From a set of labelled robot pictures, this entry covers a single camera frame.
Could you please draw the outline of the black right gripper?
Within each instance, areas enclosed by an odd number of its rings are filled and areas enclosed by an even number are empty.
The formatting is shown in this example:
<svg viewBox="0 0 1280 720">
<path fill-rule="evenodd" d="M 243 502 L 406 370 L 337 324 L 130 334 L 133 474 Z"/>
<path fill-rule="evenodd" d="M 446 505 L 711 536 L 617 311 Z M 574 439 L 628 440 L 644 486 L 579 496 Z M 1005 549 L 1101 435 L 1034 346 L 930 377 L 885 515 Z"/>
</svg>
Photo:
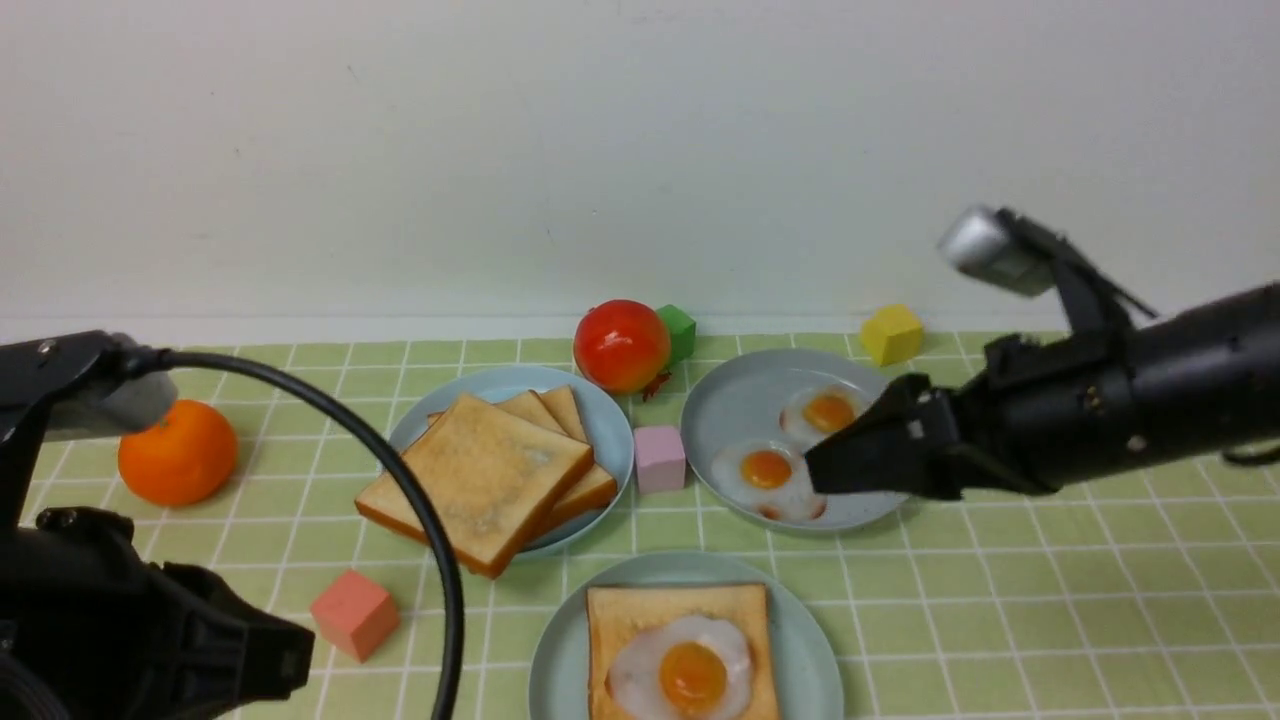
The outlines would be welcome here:
<svg viewBox="0 0 1280 720">
<path fill-rule="evenodd" d="M 959 501 L 972 489 L 1048 496 L 1138 471 L 1132 340 L 1001 336 L 956 401 L 925 374 L 899 375 L 852 424 L 804 454 L 812 488 Z"/>
</svg>

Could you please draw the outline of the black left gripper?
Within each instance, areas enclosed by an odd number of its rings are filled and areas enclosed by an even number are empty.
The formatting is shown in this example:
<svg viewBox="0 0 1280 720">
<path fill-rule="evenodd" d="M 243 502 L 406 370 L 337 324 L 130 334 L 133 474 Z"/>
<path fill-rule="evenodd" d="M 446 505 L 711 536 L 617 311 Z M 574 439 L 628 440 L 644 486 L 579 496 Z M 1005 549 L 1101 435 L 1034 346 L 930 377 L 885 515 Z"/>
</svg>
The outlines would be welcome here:
<svg viewBox="0 0 1280 720">
<path fill-rule="evenodd" d="M 151 562 L 123 665 L 124 719 L 219 719 L 308 684 L 315 634 L 241 598 L 216 573 Z"/>
</svg>

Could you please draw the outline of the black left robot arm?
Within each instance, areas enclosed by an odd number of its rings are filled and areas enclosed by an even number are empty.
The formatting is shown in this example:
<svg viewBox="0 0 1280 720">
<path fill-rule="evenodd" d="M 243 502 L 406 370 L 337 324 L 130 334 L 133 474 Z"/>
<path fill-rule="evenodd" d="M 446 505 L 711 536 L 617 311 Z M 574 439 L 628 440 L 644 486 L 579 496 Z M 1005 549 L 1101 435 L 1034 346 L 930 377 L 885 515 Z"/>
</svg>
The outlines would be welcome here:
<svg viewBox="0 0 1280 720">
<path fill-rule="evenodd" d="M 206 568 L 142 560 L 133 534 L 64 507 L 3 536 L 3 717 L 216 719 L 306 687 L 310 629 Z"/>
</svg>

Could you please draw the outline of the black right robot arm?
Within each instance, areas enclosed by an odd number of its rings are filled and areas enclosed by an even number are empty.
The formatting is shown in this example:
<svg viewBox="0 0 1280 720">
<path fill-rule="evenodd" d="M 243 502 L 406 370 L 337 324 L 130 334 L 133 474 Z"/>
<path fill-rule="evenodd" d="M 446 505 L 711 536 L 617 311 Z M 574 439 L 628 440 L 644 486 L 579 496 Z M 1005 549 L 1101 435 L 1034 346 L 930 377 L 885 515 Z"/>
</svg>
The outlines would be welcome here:
<svg viewBox="0 0 1280 720">
<path fill-rule="evenodd" d="M 822 495 L 892 492 L 959 501 L 969 489 L 1024 496 L 1204 454 L 1257 466 L 1276 451 L 1277 286 L 1146 328 L 1041 343 L 1006 334 L 959 388 L 909 373 L 804 457 Z"/>
</svg>

